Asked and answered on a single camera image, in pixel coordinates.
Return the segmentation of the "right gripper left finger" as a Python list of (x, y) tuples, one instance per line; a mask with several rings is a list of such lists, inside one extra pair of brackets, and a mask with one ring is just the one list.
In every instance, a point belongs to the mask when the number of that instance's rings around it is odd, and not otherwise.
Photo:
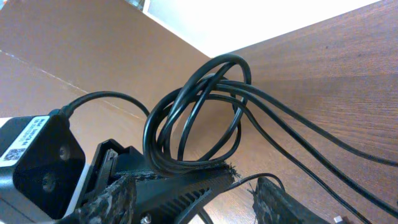
[(93, 201), (62, 218), (58, 224), (102, 224), (133, 222), (136, 203), (136, 180), (124, 175), (106, 187)]

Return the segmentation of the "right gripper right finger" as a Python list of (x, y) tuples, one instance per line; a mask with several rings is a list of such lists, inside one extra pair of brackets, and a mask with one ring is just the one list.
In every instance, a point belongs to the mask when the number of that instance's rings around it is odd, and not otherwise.
[(265, 177), (258, 178), (253, 197), (259, 224), (328, 224)]

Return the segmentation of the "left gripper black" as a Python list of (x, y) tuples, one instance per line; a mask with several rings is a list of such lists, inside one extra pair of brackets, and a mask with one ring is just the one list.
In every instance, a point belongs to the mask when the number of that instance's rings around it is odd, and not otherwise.
[(123, 174), (131, 174), (136, 181), (133, 223), (189, 223), (195, 215), (212, 223), (204, 206), (230, 187), (236, 170), (224, 163), (164, 177), (148, 168), (135, 147), (109, 139), (96, 148), (83, 198), (93, 199)]

